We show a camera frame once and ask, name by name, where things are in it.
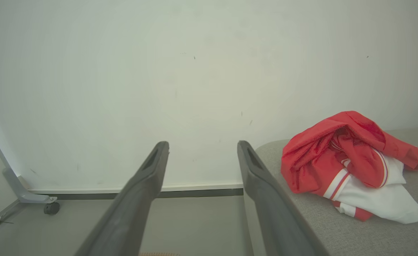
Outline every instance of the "dark floor trim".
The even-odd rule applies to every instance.
[[[231,188],[226,190],[202,190],[202,191],[166,191],[161,192],[157,198],[176,197],[214,197],[214,196],[242,196],[243,188]],[[79,194],[48,194],[57,196],[58,200],[101,200],[114,199],[116,193],[79,193]]]

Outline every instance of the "metal leg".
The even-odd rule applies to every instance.
[[[18,197],[18,200],[21,203],[52,204],[58,199],[54,196],[30,193],[22,186],[18,177],[11,168],[6,168],[5,170],[3,170],[3,175],[6,178],[7,182],[9,182],[11,189],[14,191],[14,193]]]

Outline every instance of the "red and white jacket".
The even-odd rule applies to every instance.
[[[283,149],[281,173],[294,193],[324,196],[360,220],[375,214],[418,222],[418,204],[402,186],[404,167],[418,170],[418,148],[348,111],[294,136]]]

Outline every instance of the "gray sofa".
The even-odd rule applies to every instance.
[[[418,147],[418,129],[388,132]],[[418,223],[404,225],[375,216],[361,222],[339,213],[326,198],[309,193],[292,193],[280,174],[282,149],[288,141],[270,142],[256,149],[256,153],[293,200],[330,255],[418,255]],[[418,203],[418,172],[404,171],[403,175],[407,181],[405,188]],[[259,244],[254,235],[257,230],[250,220],[248,225],[255,247]],[[261,250],[254,251],[255,255],[262,254]]]

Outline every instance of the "whiteboard stand leg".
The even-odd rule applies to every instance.
[[[56,214],[59,211],[59,204],[56,203],[56,200],[58,199],[57,197],[47,196],[45,194],[30,193],[24,188],[11,168],[6,168],[3,170],[3,175],[7,182],[9,182],[11,189],[14,191],[21,203],[51,204],[45,206],[45,214]]]

